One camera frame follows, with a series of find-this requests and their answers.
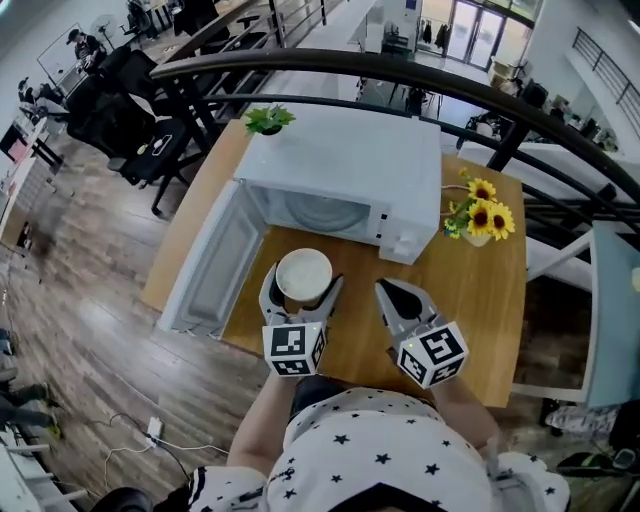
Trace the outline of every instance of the desk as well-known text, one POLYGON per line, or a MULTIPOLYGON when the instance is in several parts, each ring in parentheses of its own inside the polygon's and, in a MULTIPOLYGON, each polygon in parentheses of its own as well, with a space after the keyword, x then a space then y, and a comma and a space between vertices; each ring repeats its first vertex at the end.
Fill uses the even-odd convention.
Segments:
POLYGON ((526 241, 520 182, 452 156, 443 156, 443 184, 459 184, 458 170, 491 180, 513 214, 518 231, 507 241, 475 248, 440 232, 415 265, 381 260, 377 248, 328 236, 272 227, 240 292, 223 334, 230 344, 262 355, 264 319, 258 293, 267 271, 288 252, 312 247, 325 253, 345 285, 329 324, 329 345, 320 372, 350 383, 413 395, 425 392, 401 374, 386 354, 391 335, 374 295, 381 277, 404 279, 426 289, 458 326, 470 349, 462 378, 488 406, 505 407, 511 392, 524 314, 526 241))

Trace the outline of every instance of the white shirt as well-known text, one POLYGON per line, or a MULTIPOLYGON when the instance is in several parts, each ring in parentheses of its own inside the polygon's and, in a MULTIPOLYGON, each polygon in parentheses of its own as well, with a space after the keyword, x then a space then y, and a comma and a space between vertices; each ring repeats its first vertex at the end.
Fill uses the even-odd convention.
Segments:
POLYGON ((537 457, 506 453, 486 462, 428 405, 354 388, 290 422, 268 479, 249 468, 200 468, 189 505, 195 512, 564 512, 568 500, 564 478, 537 457))

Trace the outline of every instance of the potted plant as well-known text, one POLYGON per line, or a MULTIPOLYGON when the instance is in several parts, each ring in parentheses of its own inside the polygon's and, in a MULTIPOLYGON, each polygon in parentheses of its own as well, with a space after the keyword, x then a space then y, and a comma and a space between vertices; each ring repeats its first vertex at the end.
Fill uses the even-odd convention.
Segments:
POLYGON ((283 126, 295 121, 295 117, 282 105, 273 107, 254 108, 247 112, 247 130, 249 133, 275 135, 283 126))
POLYGON ((515 233, 515 223, 511 210, 498 202, 495 187, 487 180, 471 178, 466 168, 459 172, 466 185, 448 185, 445 189, 460 189, 468 192, 468 197, 459 203, 450 201, 449 212, 443 213, 444 234, 451 238, 462 235, 476 247, 486 244, 491 237, 506 239, 515 233))

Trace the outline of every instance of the cable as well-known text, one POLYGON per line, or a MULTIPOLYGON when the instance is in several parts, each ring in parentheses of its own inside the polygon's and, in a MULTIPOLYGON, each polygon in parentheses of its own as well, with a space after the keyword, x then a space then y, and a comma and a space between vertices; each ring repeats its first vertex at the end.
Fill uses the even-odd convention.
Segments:
POLYGON ((189 476, 189 473, 187 473, 187 470, 184 469, 184 466, 182 465, 182 462, 180 462, 180 459, 178 459, 178 457, 176 457, 173 452, 171 450, 169 450, 169 448, 167 448, 166 446, 163 446, 161 444, 156 444, 156 446, 158 448, 162 448, 165 452, 167 452, 169 455, 171 455, 173 457, 173 460, 175 460, 178 463, 178 466, 180 466, 180 469, 182 470, 182 473, 184 474, 184 477, 187 479, 187 481, 189 481, 189 478, 191 478, 189 476))
POLYGON ((189 447, 189 448, 184 448, 182 446, 176 446, 175 444, 167 443, 166 441, 163 441, 162 439, 158 439, 157 437, 152 437, 151 439, 154 442, 158 442, 158 443, 166 444, 167 446, 171 446, 171 448, 175 448, 176 450, 190 451, 190 450, 204 450, 206 448, 213 448, 214 450, 217 450, 220 453, 224 453, 225 455, 229 455, 229 452, 223 450, 222 448, 218 448, 217 446, 213 446, 212 444, 205 444, 204 446, 193 446, 193 447, 189 447))
POLYGON ((146 451, 149 451, 152 447, 151 446, 147 446, 144 450, 133 450, 131 448, 127 448, 122 447, 122 448, 113 448, 111 451, 109 451, 109 455, 107 455, 107 458, 104 460, 104 486, 107 489, 107 491, 109 491, 110 487, 109 487, 109 480, 107 477, 107 465, 109 464, 109 461, 111 460, 111 456, 116 453, 116 452, 131 452, 131 453, 144 453, 146 451))
POLYGON ((138 423, 136 421, 135 418, 131 417, 129 414, 127 414, 126 412, 118 412, 116 414, 114 414, 113 416, 111 416, 111 418, 109 418, 109 423, 106 423, 104 421, 100 421, 100 420, 91 420, 88 421, 87 424, 92 424, 92 423, 99 423, 100 425, 105 425, 107 427, 113 427, 113 420, 116 419, 119 416, 124 416, 125 418, 128 418, 134 425, 135 427, 140 431, 140 433, 146 437, 147 439, 151 439, 154 442, 154 445, 157 446, 158 448, 162 448, 165 452, 167 452, 169 455, 171 455, 171 457, 173 458, 173 460, 175 460, 178 463, 178 466, 180 466, 180 470, 182 471, 182 474, 184 475, 184 477, 189 480, 189 473, 187 473, 187 470, 184 468, 182 462, 180 462, 180 459, 178 459, 178 457, 176 457, 171 450, 169 450, 168 448, 166 448, 165 446, 163 446, 162 444, 158 444, 156 441, 158 441, 157 439, 151 437, 147 432, 145 432, 142 427, 140 426, 140 423, 138 423))
POLYGON ((61 485, 68 485, 69 487, 77 487, 78 489, 82 489, 83 491, 87 491, 87 493, 92 494, 93 496, 95 496, 99 500, 101 500, 104 497, 101 494, 98 494, 97 492, 90 491, 89 489, 87 489, 86 487, 83 487, 82 485, 72 484, 70 482, 61 482, 60 480, 56 480, 55 478, 52 478, 51 481, 55 482, 57 484, 61 484, 61 485))

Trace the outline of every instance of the white microwave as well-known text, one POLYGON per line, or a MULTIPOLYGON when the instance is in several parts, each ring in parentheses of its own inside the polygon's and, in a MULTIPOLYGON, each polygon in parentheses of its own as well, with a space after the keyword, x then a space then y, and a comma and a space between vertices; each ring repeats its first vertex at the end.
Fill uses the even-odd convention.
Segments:
POLYGON ((221 334, 270 225, 375 245, 381 258, 404 264, 438 230, 439 127, 338 107, 290 110, 291 126, 249 143, 191 247, 160 328, 221 334))

